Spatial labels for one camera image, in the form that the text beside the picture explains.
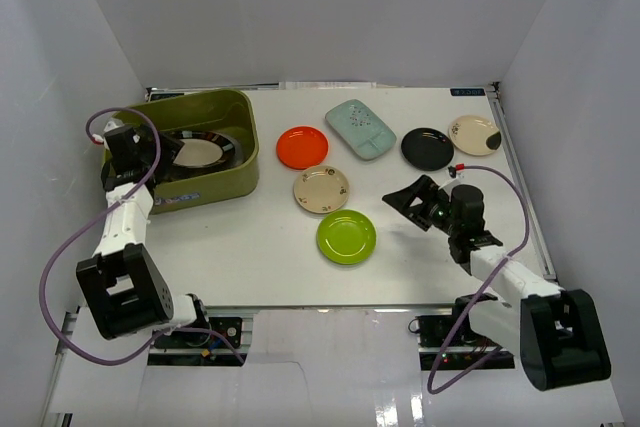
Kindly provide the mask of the large black rimmed beige plate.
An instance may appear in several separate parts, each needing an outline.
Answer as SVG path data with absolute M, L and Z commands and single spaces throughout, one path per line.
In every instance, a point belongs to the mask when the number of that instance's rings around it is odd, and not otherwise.
M 244 162 L 240 142 L 221 132 L 174 130 L 167 132 L 167 135 L 184 143 L 168 173 L 169 181 L 226 171 Z

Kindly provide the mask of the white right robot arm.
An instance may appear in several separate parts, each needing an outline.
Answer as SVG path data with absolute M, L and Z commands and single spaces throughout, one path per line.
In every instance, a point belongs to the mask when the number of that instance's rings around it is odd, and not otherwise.
M 484 195 L 453 181 L 440 187 L 423 175 L 383 201 L 423 231 L 447 235 L 453 261 L 480 280 L 479 290 L 455 302 L 454 338 L 472 346 L 487 338 L 520 360 L 539 391 L 607 380 L 612 367 L 593 298 L 534 274 L 485 226 Z

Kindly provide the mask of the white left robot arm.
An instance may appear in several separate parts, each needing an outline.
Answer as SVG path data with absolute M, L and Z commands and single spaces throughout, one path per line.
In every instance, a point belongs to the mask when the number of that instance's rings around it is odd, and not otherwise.
M 177 327 L 188 345 L 202 345 L 212 325 L 203 303 L 193 294 L 173 294 L 145 246 L 154 189 L 184 143 L 131 124 L 107 131 L 104 141 L 111 157 L 101 180 L 111 212 L 93 256 L 76 268 L 97 329 L 111 340 L 146 328 Z

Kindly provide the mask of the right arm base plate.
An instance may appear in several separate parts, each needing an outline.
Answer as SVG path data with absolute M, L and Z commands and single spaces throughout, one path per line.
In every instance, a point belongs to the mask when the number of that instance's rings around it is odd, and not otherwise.
M 430 371 L 433 367 L 441 344 L 454 323 L 451 314 L 422 315 L 414 317 L 409 322 L 407 329 L 410 334 L 417 337 L 420 367 L 423 372 Z M 443 353 L 439 369 L 463 371 L 495 348 L 496 344 L 488 338 L 461 328 Z M 504 349 L 480 366 L 480 369 L 485 370 L 514 368 L 514 356 Z

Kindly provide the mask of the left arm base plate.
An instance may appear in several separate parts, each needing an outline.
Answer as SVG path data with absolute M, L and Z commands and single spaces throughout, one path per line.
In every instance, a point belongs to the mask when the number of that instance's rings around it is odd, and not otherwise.
M 205 324 L 214 334 L 174 332 L 160 337 L 149 351 L 149 366 L 242 367 L 247 357 L 241 317 L 210 317 Z

